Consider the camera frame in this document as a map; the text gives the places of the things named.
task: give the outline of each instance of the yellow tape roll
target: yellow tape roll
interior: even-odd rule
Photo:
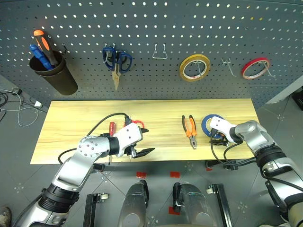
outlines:
[[[203,71],[201,73],[199,73],[198,75],[196,75],[196,76],[186,75],[185,74],[185,68],[189,64],[195,63],[195,62],[196,63],[197,62],[202,62],[205,65]],[[208,74],[209,70],[210,70],[210,61],[209,61],[209,59],[206,56],[202,55],[202,54],[194,54],[194,55],[191,55],[191,56],[184,59],[184,61],[180,65],[179,74],[180,74],[181,78],[184,79],[185,81],[195,82],[197,80],[200,80],[200,79],[204,78]]]

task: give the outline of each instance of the red object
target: red object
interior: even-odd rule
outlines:
[[[169,214],[180,215],[180,212],[175,212],[173,207],[169,207]]]
[[[264,69],[263,69],[261,72],[257,73],[256,75],[253,75],[253,76],[246,76],[246,75],[245,75],[246,70],[247,70],[250,66],[252,66],[253,64],[255,64],[255,63],[257,63],[257,62],[260,62],[260,61],[266,61],[266,62],[267,62],[267,67],[269,68],[269,59],[268,59],[268,58],[265,58],[265,57],[255,58],[255,59],[251,60],[250,62],[248,62],[248,63],[243,67],[243,69],[241,70],[242,76],[243,76],[245,79],[255,79],[255,78],[258,78],[258,77],[262,76],[262,75],[267,71],[266,67],[264,67]]]
[[[112,137],[116,132],[116,123],[111,122],[109,123],[109,134]]]
[[[171,172],[170,177],[180,178],[180,173],[179,172]]]
[[[142,125],[142,128],[144,128],[144,123],[142,121],[132,121],[132,123],[140,123]]]
[[[144,173],[144,172],[137,172],[137,177],[139,177],[139,178],[146,178],[146,173]]]

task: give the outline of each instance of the white cable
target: white cable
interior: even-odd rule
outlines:
[[[38,118],[38,116],[39,116],[39,111],[36,110],[36,109],[33,108],[33,107],[21,108],[22,100],[21,100],[20,96],[19,96],[16,92],[14,92],[14,91],[8,91],[8,90],[5,90],[5,89],[0,89],[0,91],[11,92],[11,93],[14,93],[14,94],[16,94],[16,95],[18,96],[20,103],[19,103],[19,108],[18,108],[17,110],[7,110],[7,109],[2,109],[2,108],[0,108],[0,110],[5,110],[5,111],[18,111],[18,125],[19,125],[19,126],[21,126],[21,127],[27,127],[27,126],[33,124],[33,123],[37,120],[37,118]],[[37,116],[36,116],[36,118],[34,119],[34,121],[32,121],[30,124],[22,125],[22,124],[20,123],[20,111],[21,111],[21,110],[26,110],[26,109],[33,109],[33,110],[35,111],[35,113],[37,113]]]

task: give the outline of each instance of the screwdriver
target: screwdriver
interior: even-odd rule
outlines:
[[[34,56],[39,59],[39,61],[43,64],[43,66],[47,70],[52,70],[53,66],[50,64],[49,60],[46,58],[46,56],[43,54],[43,52],[34,44],[31,44],[29,46],[29,49],[34,54]]]
[[[35,30],[34,36],[37,40],[38,45],[40,46],[43,53],[47,56],[51,65],[57,66],[58,62],[53,54],[53,50],[52,50],[49,42],[47,41],[47,37],[46,37],[45,33],[41,30]]]

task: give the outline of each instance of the wire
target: wire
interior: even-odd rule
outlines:
[[[12,101],[7,101],[6,103],[13,103],[13,102],[19,102],[19,101],[12,100]],[[35,103],[27,103],[27,102],[24,102],[24,101],[22,101],[22,102],[23,102],[23,104],[21,106],[30,105],[31,107],[35,108],[36,110],[39,110],[39,111],[44,112],[44,113],[47,113],[47,111],[44,111],[44,110],[42,110],[40,108],[37,108],[37,107],[35,107],[35,106],[32,105],[32,104],[35,104]]]
[[[226,162],[221,161],[214,152],[213,138],[214,138],[214,136],[210,137],[210,148],[212,150],[213,156],[217,159],[218,162],[222,163],[223,165],[225,165],[225,166],[244,166],[244,165],[254,162],[255,157],[251,157],[251,158],[245,159],[245,160],[243,160],[241,162],[237,162],[237,163],[226,163]]]
[[[61,161],[62,155],[66,154],[67,152],[70,152],[70,151],[72,151],[72,150],[76,150],[76,148],[72,148],[72,149],[66,150],[66,151],[62,152],[62,153],[58,156],[58,161],[59,161],[59,163],[60,163],[61,165],[63,164],[63,162]]]
[[[110,118],[112,116],[116,116],[116,115],[124,115],[125,117],[128,117],[127,114],[125,113],[112,113],[108,116],[106,116],[105,118],[103,118],[101,121],[99,121],[87,134],[87,136],[89,136],[103,121],[105,121],[107,118]]]
[[[31,208],[43,195],[43,192],[37,197],[35,198],[30,204],[28,204],[27,207],[25,207],[25,209],[21,212],[21,214],[19,214],[19,216],[17,217],[14,225],[12,227],[16,227],[18,222],[21,220],[21,218],[23,217],[23,215],[29,210],[29,208]]]
[[[6,93],[14,93],[14,94],[16,94],[16,96],[19,98],[19,108],[18,108],[17,110],[8,110],[8,109],[0,108],[0,110],[5,110],[5,111],[18,111],[18,125],[19,125],[19,126],[21,126],[21,127],[27,127],[27,126],[33,124],[33,123],[37,120],[37,118],[38,118],[38,116],[39,116],[39,112],[36,111],[36,109],[33,108],[33,107],[21,108],[21,104],[22,104],[23,101],[21,100],[21,97],[20,97],[16,92],[14,92],[14,91],[8,91],[8,90],[5,90],[5,89],[0,89],[0,91],[6,91]],[[30,124],[22,125],[22,124],[20,123],[20,111],[21,111],[21,110],[26,110],[26,109],[33,109],[33,110],[35,110],[35,113],[36,113],[37,115],[36,115],[36,118],[35,118]]]
[[[298,185],[295,185],[293,183],[290,183],[290,182],[287,182],[287,181],[284,181],[284,180],[281,180],[281,179],[278,179],[278,178],[274,178],[274,177],[271,177],[271,176],[265,176],[262,169],[260,169],[261,171],[261,176],[265,179],[268,179],[268,180],[271,180],[271,181],[276,181],[276,182],[279,182],[279,183],[283,183],[283,184],[286,184],[288,186],[291,186],[295,189],[298,189],[299,191],[302,191],[303,192],[303,188],[298,186]]]
[[[234,148],[235,146],[238,146],[238,145],[240,145],[240,144],[241,144],[241,143],[236,143],[236,144],[234,144],[234,145],[231,145],[230,147],[228,147],[228,148],[224,151],[223,157],[224,157],[224,160],[225,160],[226,162],[230,163],[230,162],[227,160],[227,158],[226,158],[226,153],[227,153],[230,149],[232,149],[232,148]]]
[[[99,121],[90,131],[89,131],[89,133],[86,135],[86,136],[89,136],[103,121],[105,121],[107,118],[110,118],[110,117],[112,117],[112,116],[116,116],[116,115],[124,115],[125,117],[128,117],[128,115],[127,114],[125,114],[125,113],[112,113],[112,114],[110,114],[110,115],[108,115],[108,116],[106,116],[105,118],[103,118],[101,121]],[[58,161],[59,161],[59,163],[62,165],[63,164],[63,162],[61,161],[61,157],[62,157],[62,155],[64,155],[64,154],[66,154],[67,152],[70,152],[70,151],[73,151],[73,150],[76,150],[76,148],[72,148],[72,149],[69,149],[69,150],[66,150],[66,151],[64,151],[64,152],[62,152],[59,156],[58,156]]]

